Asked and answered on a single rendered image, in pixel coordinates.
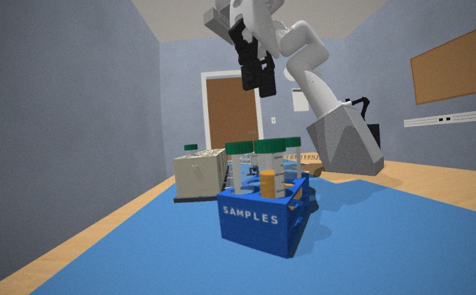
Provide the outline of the blue table mat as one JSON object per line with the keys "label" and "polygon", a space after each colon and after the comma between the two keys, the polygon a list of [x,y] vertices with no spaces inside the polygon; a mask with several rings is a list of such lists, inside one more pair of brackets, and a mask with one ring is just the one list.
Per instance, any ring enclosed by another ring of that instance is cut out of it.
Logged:
{"label": "blue table mat", "polygon": [[174,203],[174,183],[28,295],[476,295],[476,211],[309,184],[287,259],[223,239],[217,200]]}

